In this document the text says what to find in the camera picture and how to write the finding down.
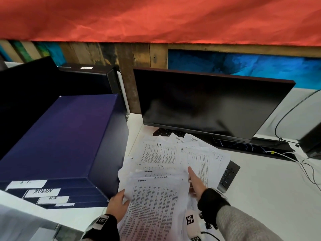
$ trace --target person's left hand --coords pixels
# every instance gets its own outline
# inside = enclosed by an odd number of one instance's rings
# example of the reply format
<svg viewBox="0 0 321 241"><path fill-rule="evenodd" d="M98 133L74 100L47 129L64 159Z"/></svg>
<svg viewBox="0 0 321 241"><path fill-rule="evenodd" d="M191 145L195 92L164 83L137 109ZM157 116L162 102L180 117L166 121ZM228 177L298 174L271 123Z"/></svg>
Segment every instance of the person's left hand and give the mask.
<svg viewBox="0 0 321 241"><path fill-rule="evenodd" d="M118 192L114 197L110 198L106 210L106 214L113 215L117 219L117 223L119 223L125 216L129 206L129 200L123 204L124 194L125 189Z"/></svg>

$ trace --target blue painting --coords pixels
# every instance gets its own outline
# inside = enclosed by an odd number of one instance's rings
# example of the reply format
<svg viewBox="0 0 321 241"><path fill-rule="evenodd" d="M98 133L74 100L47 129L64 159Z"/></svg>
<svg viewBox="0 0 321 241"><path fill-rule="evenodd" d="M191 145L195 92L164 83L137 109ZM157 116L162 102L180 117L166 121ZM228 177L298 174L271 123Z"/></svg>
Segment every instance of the blue painting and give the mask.
<svg viewBox="0 0 321 241"><path fill-rule="evenodd" d="M170 49L168 69L290 79L297 88L321 89L321 58Z"/></svg>

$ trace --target black monitor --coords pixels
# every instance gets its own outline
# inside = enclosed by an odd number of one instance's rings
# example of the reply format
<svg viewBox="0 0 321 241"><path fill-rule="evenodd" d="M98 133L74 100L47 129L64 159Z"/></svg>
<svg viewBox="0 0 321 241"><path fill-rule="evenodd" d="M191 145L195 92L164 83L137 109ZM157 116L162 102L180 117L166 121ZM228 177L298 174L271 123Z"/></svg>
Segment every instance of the black monitor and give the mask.
<svg viewBox="0 0 321 241"><path fill-rule="evenodd" d="M145 125L249 142L292 80L135 68Z"/></svg>

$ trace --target white label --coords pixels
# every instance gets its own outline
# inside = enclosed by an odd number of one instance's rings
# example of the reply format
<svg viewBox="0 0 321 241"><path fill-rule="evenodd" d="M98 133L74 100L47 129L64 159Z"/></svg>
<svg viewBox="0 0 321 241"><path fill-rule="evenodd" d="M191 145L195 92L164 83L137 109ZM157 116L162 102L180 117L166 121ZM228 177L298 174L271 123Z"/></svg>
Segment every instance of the white label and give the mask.
<svg viewBox="0 0 321 241"><path fill-rule="evenodd" d="M45 186L47 180L12 181L6 188L8 189L35 189Z"/></svg>
<svg viewBox="0 0 321 241"><path fill-rule="evenodd" d="M69 196L56 196L56 197L41 197L38 199L37 204L57 204L57 203L67 203Z"/></svg>
<svg viewBox="0 0 321 241"><path fill-rule="evenodd" d="M57 196L61 189L30 189L24 195L24 198L51 197Z"/></svg>
<svg viewBox="0 0 321 241"><path fill-rule="evenodd" d="M55 206L74 206L75 203L65 203L65 204L62 204L62 203L59 203L59 204L56 204Z"/></svg>

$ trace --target red curtain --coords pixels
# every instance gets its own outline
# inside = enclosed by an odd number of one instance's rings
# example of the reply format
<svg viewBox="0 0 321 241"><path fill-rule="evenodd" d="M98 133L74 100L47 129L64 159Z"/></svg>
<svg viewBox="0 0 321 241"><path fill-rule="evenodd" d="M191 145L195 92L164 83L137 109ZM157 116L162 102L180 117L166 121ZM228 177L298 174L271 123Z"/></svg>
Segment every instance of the red curtain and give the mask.
<svg viewBox="0 0 321 241"><path fill-rule="evenodd" d="M1 0L0 38L321 46L321 0Z"/></svg>

